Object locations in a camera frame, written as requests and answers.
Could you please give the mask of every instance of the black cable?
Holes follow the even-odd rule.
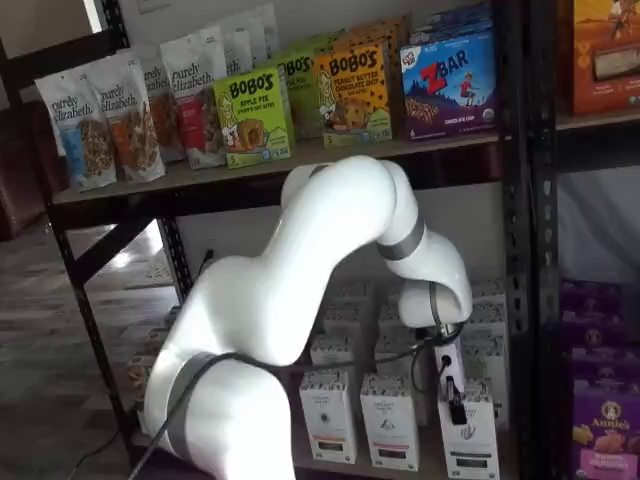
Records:
[[[113,444],[113,442],[116,441],[116,438],[118,438],[118,434],[119,433],[120,433],[120,431],[116,430],[116,432],[111,436],[111,438],[109,438],[109,440],[107,440],[105,443],[100,445],[95,450],[92,450],[89,453],[85,453],[82,457],[80,457],[80,460],[78,460],[78,463],[76,463],[76,466],[73,467],[73,470],[71,470],[71,473],[67,477],[67,480],[71,480],[73,478],[73,476],[76,474],[78,469],[82,466],[82,464],[86,460],[88,460],[89,458],[93,457],[94,455],[98,455],[98,454],[104,452],[107,448],[109,448]]]
[[[378,364],[378,363],[395,362],[396,360],[399,360],[401,358],[407,357],[409,355],[415,355],[420,349],[426,348],[426,347],[431,346],[431,345],[433,345],[433,346],[447,345],[447,344],[455,341],[455,339],[458,338],[458,335],[460,335],[461,331],[462,331],[462,326],[460,326],[454,332],[454,334],[449,336],[449,337],[444,337],[441,334],[439,334],[436,337],[426,338],[419,345],[417,345],[417,346],[415,346],[413,348],[410,348],[410,349],[406,350],[405,352],[402,352],[402,353],[399,353],[397,355],[394,355],[392,357],[384,358],[384,359],[381,359],[381,360],[376,360],[376,363]],[[362,363],[360,361],[354,360],[354,361],[350,361],[350,362],[337,362],[337,363],[332,363],[332,364],[328,364],[328,365],[290,365],[290,366],[287,366],[287,367],[274,367],[273,365],[268,365],[266,363],[260,362],[259,360],[256,360],[256,359],[254,359],[252,357],[249,357],[247,355],[243,355],[241,353],[235,353],[235,352],[234,353],[224,353],[222,355],[218,355],[216,357],[212,357],[209,360],[207,360],[196,371],[195,375],[191,378],[191,380],[189,380],[189,383],[187,384],[187,387],[180,394],[180,396],[178,397],[178,400],[176,401],[176,403],[173,405],[173,407],[169,411],[169,413],[167,415],[167,418],[162,423],[162,426],[160,427],[158,432],[155,434],[155,436],[151,440],[151,443],[147,446],[147,449],[145,450],[144,454],[142,455],[140,460],[138,460],[138,463],[136,464],[136,466],[133,468],[133,470],[129,474],[128,480],[135,480],[137,478],[137,476],[139,475],[139,473],[142,470],[142,468],[144,467],[144,465],[147,463],[149,458],[151,458],[151,455],[153,454],[154,450],[160,444],[160,440],[162,439],[162,437],[166,433],[167,429],[169,428],[169,424],[173,421],[174,416],[176,415],[178,410],[182,407],[182,405],[187,400],[189,395],[191,395],[191,392],[193,392],[193,389],[197,385],[197,383],[200,380],[200,378],[202,378],[202,376],[207,371],[209,371],[209,369],[211,367],[213,367],[217,363],[220,363],[220,362],[222,362],[224,360],[236,360],[236,361],[239,361],[239,362],[242,362],[242,363],[246,363],[247,365],[251,365],[253,367],[257,367],[257,368],[261,368],[263,370],[267,370],[268,372],[271,372],[271,373],[278,372],[278,371],[310,372],[310,371],[318,371],[318,370],[328,370],[328,369],[333,369],[333,368],[352,367],[352,366],[355,366],[355,365],[358,365],[358,364]]]
[[[434,337],[434,346],[438,347],[438,346],[443,346],[443,345],[448,345],[449,343],[453,343],[456,341],[456,339],[460,336],[460,333],[462,332],[462,327],[463,324],[460,323],[458,325],[456,325],[456,330],[455,332],[453,332],[452,335],[449,335],[447,337],[443,337],[442,334],[438,334],[438,336]],[[418,393],[428,393],[429,392],[429,388],[418,388],[418,384],[416,383],[416,377],[415,377],[415,368],[416,368],[416,363],[418,360],[418,356],[420,355],[420,353],[422,352],[422,350],[425,350],[426,347],[428,345],[425,345],[424,343],[422,343],[421,345],[419,345],[416,348],[416,354],[413,356],[413,358],[411,359],[411,367],[409,368],[409,373],[411,376],[411,385],[413,386],[413,389],[418,392]],[[442,362],[442,365],[440,366],[440,371],[438,372],[438,381],[440,380],[440,377],[442,376],[442,373],[444,372],[444,369],[446,367],[448,367],[449,365],[451,365],[451,359],[449,359],[449,363],[445,363],[444,361]]]

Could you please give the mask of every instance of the green box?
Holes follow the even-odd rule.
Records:
[[[270,60],[284,68],[291,102],[291,117],[296,139],[319,138],[322,122],[318,115],[318,94],[313,78],[313,46],[278,53]]]
[[[282,67],[256,68],[213,85],[229,168],[289,158],[294,145]]]

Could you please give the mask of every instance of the white wall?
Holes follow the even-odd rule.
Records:
[[[502,193],[499,184],[452,187],[416,192],[427,227],[447,236],[459,249],[472,280],[504,274]],[[208,248],[216,258],[258,255],[266,246],[279,207],[182,217],[178,225],[191,271],[198,271]],[[369,245],[341,264],[337,275],[391,276]]]
[[[168,0],[168,7],[140,14],[135,0],[121,0],[127,33],[132,44],[161,43],[186,35],[226,15],[248,10],[266,0]],[[280,40],[292,40],[335,30],[385,15],[426,12],[469,3],[469,0],[276,0],[273,2]]]

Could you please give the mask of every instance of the purple snack box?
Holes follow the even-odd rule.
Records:
[[[563,280],[560,306],[583,318],[622,317],[622,288],[614,283]]]
[[[628,332],[618,316],[584,318],[574,312],[562,313],[562,336],[567,347],[623,346]]]
[[[577,381],[572,439],[572,478],[635,480],[640,455],[638,386]]]
[[[640,379],[640,350],[637,348],[571,349],[571,371],[576,379]]]

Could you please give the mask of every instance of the cartoon illustration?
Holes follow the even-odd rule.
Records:
[[[464,74],[464,82],[460,84],[460,96],[467,99],[465,107],[473,106],[473,100],[476,98],[476,94],[472,90],[478,90],[471,85],[472,78],[473,74],[467,72]]]
[[[322,115],[323,121],[326,123],[331,120],[336,111],[336,96],[333,93],[331,77],[325,71],[320,72],[318,75],[318,100],[320,103],[320,115]]]
[[[621,38],[624,34],[632,34],[631,17],[637,15],[636,3],[638,0],[613,0],[609,11],[609,20],[613,20],[611,38]]]
[[[225,93],[218,99],[220,105],[220,126],[222,127],[222,135],[225,144],[229,147],[235,145],[238,140],[238,120],[233,113],[233,103]]]

